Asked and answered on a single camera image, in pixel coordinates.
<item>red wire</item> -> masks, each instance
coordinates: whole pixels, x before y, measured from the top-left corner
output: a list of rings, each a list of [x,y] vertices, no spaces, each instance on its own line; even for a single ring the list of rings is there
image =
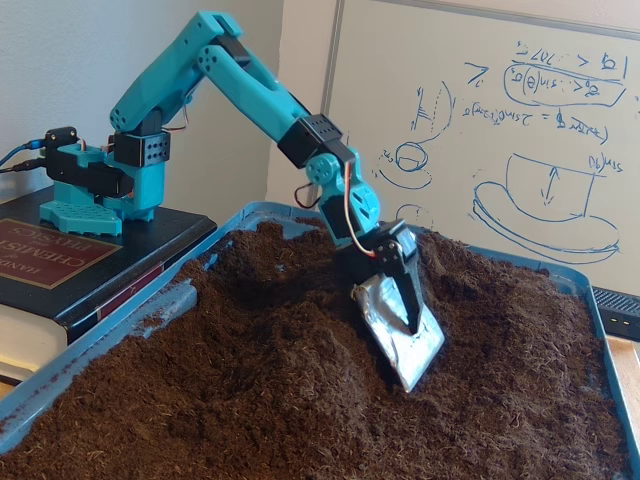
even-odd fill
[[[358,241],[358,237],[356,237],[355,232],[353,231],[353,227],[351,226],[351,220],[349,219],[349,207],[351,206],[351,164],[348,162],[344,166],[344,194],[347,201],[347,208],[344,214],[345,220],[349,225],[349,234],[351,235],[351,240],[353,240],[356,248],[362,253],[370,258],[376,258],[376,253],[374,251],[367,250],[360,244],[360,242]]]

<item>wooden table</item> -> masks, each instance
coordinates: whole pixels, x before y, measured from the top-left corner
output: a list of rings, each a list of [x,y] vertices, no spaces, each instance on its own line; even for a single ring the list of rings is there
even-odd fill
[[[636,352],[636,349],[640,350],[640,344],[611,337],[608,341],[628,405],[634,436],[640,444],[640,361]],[[12,389],[11,386],[0,383],[0,399]]]

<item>blue tray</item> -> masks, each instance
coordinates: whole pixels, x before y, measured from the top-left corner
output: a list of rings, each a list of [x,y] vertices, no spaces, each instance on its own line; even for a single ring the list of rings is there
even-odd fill
[[[315,228],[295,221],[296,218],[301,217],[320,218],[318,213],[276,203],[259,202],[248,205],[142,289],[129,302],[70,345],[59,357],[40,369],[27,381],[21,383],[0,402],[0,422],[4,422],[0,433],[0,454],[8,452],[22,441],[35,419],[53,404],[54,400],[71,385],[73,377],[81,373],[92,360],[104,355],[128,335],[149,337],[154,330],[163,328],[171,320],[195,306],[197,292],[189,280],[165,288],[185,262],[204,254],[230,231],[255,230],[257,225],[264,221],[276,221],[282,224],[286,238],[296,237]],[[476,247],[469,247],[469,249],[489,258],[511,262],[517,266],[529,267],[533,270],[547,269],[551,279],[562,292],[577,295],[586,301],[598,337],[605,337],[591,284],[588,278],[580,272],[492,250]],[[216,259],[217,255],[212,255],[208,259],[208,267],[213,265]],[[145,327],[143,322],[145,318],[150,316],[161,318],[162,322],[154,322],[154,326]],[[611,393],[627,436],[633,478],[640,478],[640,451],[635,442],[633,427],[622,397],[618,375],[606,342],[604,354]]]

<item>cable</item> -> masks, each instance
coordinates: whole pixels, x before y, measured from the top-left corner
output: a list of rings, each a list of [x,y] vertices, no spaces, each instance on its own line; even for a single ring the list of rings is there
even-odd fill
[[[349,227],[349,233],[351,234],[351,239],[353,240],[353,244],[360,250],[362,253],[371,258],[376,258],[376,254],[372,250],[367,250],[364,248],[358,238],[356,237],[355,232],[353,231],[353,225],[351,225],[351,218],[349,217],[349,200],[351,197],[351,163],[347,162],[344,164],[344,216],[347,220],[347,226]]]
[[[187,115],[187,106],[182,106],[182,115],[184,116],[184,125],[182,127],[165,127],[166,132],[183,132],[189,126],[189,115]]]
[[[34,158],[31,160],[25,160],[22,163],[14,165],[13,167],[1,168],[0,173],[26,172],[27,170],[35,170],[36,168],[44,167],[45,162],[45,158]]]
[[[43,145],[44,140],[31,140],[30,142],[17,146],[7,153],[2,160],[0,160],[0,167],[11,160],[11,158],[17,153],[22,152],[23,150],[37,150],[38,148],[42,148]]]
[[[27,147],[25,145],[20,145],[19,147],[16,147],[13,150],[11,150],[2,160],[0,160],[0,167],[5,163],[7,163],[9,160],[11,160],[11,157],[13,157],[15,154],[26,149]]]
[[[298,192],[304,188],[309,188],[310,186],[312,186],[313,183],[307,183],[306,185],[303,185],[301,187],[296,188],[296,191],[293,192],[293,198],[295,199],[296,203],[298,204],[298,206],[300,208],[304,208],[306,210],[311,210],[313,207],[315,207],[318,202],[320,201],[321,197],[316,198],[315,202],[313,202],[311,205],[305,205],[303,204],[299,199],[298,199]]]

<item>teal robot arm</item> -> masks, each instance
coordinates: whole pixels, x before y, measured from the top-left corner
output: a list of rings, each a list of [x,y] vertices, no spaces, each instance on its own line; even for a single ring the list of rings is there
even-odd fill
[[[164,196],[171,144],[166,125],[207,78],[320,188],[318,208],[339,263],[360,292],[366,290],[360,297],[364,317],[409,391],[443,342],[424,305],[416,238],[403,220],[380,221],[380,203],[363,179],[358,151],[342,142],[329,118],[311,114],[278,82],[240,43],[242,33],[227,14],[195,15],[113,108],[115,131],[106,147],[79,144],[72,127],[47,132],[42,163],[54,180],[55,199],[41,206],[41,217],[63,231],[113,235],[123,220],[151,221]],[[396,298],[393,289],[399,301],[388,301]],[[367,300],[374,296],[379,300]],[[402,326],[378,321],[390,303],[402,305]]]
[[[239,41],[242,29],[223,13],[200,12],[176,40],[131,85],[113,108],[111,123],[119,140],[135,135],[150,117],[167,124],[192,100],[204,78],[275,141],[310,181],[322,187],[319,209],[334,242],[351,242],[344,219],[344,164],[353,162],[350,185],[352,227],[364,235],[378,224],[380,204],[363,181],[357,151],[344,146],[341,133],[326,117],[311,115],[253,52]]]

